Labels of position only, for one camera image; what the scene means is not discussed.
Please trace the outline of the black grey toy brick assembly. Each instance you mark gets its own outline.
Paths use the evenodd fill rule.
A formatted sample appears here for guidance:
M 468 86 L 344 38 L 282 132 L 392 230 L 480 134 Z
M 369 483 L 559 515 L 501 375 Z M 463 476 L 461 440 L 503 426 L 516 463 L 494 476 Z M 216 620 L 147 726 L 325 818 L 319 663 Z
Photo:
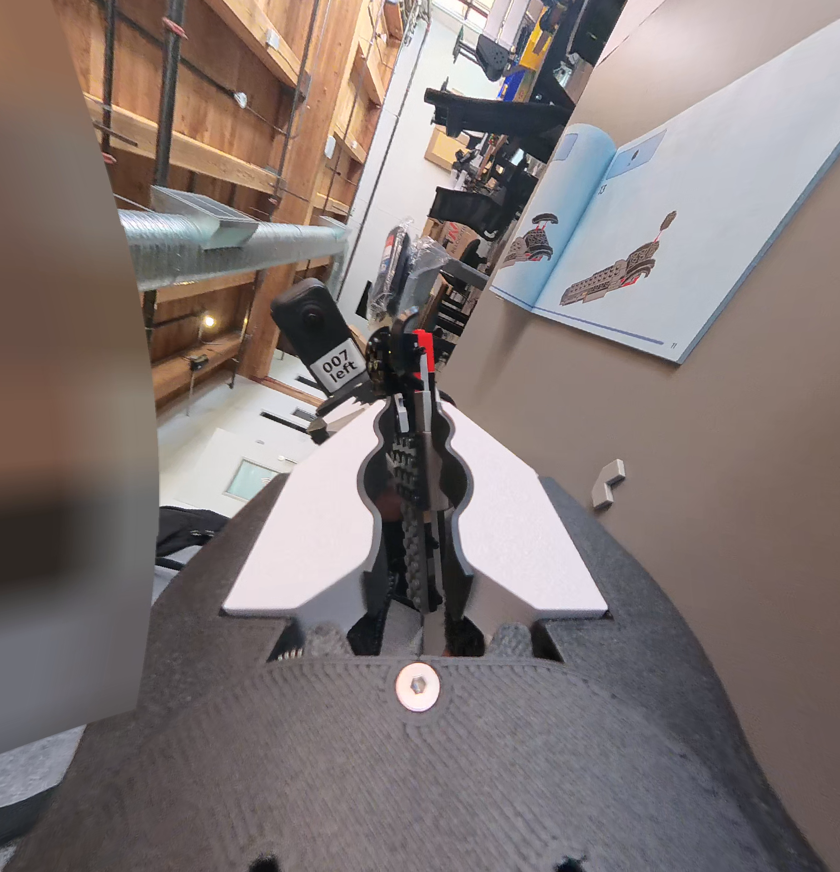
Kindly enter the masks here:
M 414 306 L 375 331 L 365 361 L 374 394 L 392 401 L 395 429 L 388 456 L 403 507 L 407 595 L 422 615 L 428 615 L 444 603 L 448 500 L 440 487 L 442 462 L 433 441 L 433 337 L 418 328 L 418 321 L 419 308 Z

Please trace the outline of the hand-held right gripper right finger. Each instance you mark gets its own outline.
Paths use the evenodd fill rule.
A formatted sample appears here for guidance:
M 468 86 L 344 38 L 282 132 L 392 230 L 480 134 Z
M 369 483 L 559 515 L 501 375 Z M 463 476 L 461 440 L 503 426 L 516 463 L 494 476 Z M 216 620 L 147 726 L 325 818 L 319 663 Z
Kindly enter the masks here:
M 463 412 L 441 402 L 445 446 L 467 474 L 452 515 L 458 572 L 446 594 L 475 624 L 599 618 L 607 603 L 536 472 Z

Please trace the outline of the person's black jacket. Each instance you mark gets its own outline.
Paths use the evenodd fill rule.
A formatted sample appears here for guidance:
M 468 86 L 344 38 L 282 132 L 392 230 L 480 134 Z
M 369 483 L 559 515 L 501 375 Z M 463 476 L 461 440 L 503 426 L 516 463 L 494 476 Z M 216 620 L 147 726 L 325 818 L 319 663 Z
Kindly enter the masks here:
M 229 517 L 208 509 L 159 507 L 154 564 L 166 569 L 181 569 L 184 563 L 171 560 L 169 556 L 186 548 L 203 547 L 228 522 Z

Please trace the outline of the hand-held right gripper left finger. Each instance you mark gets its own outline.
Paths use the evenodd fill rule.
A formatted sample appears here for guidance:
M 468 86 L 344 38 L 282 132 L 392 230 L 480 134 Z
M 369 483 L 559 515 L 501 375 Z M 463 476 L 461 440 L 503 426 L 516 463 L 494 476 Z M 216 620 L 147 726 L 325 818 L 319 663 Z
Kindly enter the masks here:
M 378 400 L 287 476 L 222 608 L 229 616 L 353 625 L 368 609 L 382 519 L 366 494 L 368 462 L 383 446 Z

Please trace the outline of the person's grey shirt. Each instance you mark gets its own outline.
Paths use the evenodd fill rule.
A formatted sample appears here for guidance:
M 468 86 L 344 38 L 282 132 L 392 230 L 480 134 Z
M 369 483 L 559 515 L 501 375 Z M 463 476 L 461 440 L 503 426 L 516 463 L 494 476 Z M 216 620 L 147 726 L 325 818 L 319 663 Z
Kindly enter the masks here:
M 0 753 L 0 808 L 57 786 L 64 778 L 85 725 Z

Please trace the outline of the silver ventilation duct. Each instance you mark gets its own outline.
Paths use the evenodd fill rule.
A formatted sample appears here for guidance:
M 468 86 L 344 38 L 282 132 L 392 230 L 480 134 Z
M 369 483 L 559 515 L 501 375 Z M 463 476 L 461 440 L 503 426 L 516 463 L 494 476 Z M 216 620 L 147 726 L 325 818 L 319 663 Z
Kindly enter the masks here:
M 331 256 L 342 260 L 351 230 L 258 222 L 201 194 L 156 188 L 166 212 L 119 209 L 138 291 L 165 289 Z

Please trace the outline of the grey corner brick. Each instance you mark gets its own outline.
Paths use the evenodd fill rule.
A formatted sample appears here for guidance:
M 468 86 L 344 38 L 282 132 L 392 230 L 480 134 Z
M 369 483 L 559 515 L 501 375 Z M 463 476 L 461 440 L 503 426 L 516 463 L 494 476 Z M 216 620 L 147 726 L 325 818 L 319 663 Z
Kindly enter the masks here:
M 606 510 L 613 505 L 614 489 L 626 478 L 625 463 L 616 459 L 606 464 L 591 488 L 591 505 L 594 510 Z

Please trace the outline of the plastic wrapped packs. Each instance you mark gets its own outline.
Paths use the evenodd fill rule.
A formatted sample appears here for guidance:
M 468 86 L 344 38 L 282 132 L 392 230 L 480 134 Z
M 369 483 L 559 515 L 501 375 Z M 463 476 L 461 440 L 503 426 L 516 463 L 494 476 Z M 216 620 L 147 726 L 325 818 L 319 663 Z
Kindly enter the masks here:
M 404 311 L 422 312 L 450 255 L 435 240 L 414 240 L 412 221 L 395 225 L 384 245 L 380 269 L 368 294 L 367 318 L 376 329 L 390 325 Z

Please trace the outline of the brown cardboard box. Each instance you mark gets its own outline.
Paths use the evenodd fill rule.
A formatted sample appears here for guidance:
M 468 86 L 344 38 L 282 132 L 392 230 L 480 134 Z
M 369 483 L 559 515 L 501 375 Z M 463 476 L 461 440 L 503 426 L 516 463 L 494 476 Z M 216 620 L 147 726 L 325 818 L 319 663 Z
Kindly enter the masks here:
M 469 135 L 462 133 L 457 137 L 447 135 L 444 127 L 432 126 L 432 134 L 428 142 L 424 158 L 437 168 L 451 172 L 457 161 L 457 153 L 469 150 Z

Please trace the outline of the light blue instruction booklet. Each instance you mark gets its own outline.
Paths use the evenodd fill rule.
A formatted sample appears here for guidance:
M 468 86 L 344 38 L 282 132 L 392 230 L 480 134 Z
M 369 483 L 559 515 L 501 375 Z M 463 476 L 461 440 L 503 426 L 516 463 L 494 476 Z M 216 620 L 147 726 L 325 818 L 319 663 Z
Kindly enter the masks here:
M 621 147 L 571 124 L 491 278 L 682 364 L 840 155 L 840 18 Z

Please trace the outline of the black office chair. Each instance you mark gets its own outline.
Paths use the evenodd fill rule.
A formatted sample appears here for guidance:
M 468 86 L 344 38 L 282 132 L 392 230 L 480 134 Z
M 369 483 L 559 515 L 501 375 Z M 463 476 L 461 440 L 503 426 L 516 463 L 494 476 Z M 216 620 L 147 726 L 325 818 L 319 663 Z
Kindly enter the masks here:
M 513 203 L 499 204 L 484 193 L 438 187 L 427 217 L 440 223 L 462 224 L 492 243 L 510 226 L 517 212 Z
M 575 109 L 568 97 L 564 105 L 536 104 L 475 99 L 435 89 L 425 91 L 424 101 L 435 106 L 433 123 L 445 127 L 447 136 L 504 135 L 544 163 L 549 162 Z

